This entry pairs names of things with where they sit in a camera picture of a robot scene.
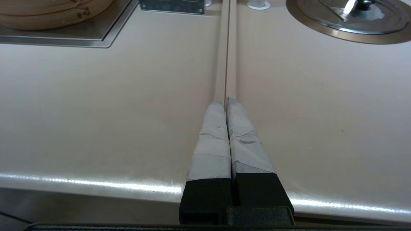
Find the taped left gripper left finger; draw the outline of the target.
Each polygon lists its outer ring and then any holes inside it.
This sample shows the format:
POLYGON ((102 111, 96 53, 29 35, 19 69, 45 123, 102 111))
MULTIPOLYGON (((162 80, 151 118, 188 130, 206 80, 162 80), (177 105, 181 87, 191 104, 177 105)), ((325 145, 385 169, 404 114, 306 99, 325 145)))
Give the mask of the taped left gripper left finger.
POLYGON ((179 204, 181 225, 217 225, 232 206, 232 159, 223 104, 204 115, 179 204))

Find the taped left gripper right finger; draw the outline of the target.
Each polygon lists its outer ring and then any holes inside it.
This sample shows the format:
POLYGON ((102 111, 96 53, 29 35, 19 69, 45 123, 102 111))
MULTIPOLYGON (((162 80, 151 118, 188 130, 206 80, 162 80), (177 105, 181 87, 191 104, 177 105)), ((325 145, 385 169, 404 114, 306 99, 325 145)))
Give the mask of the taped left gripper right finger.
POLYGON ((245 107, 235 98, 228 98, 226 106, 235 205, 292 208, 245 107))

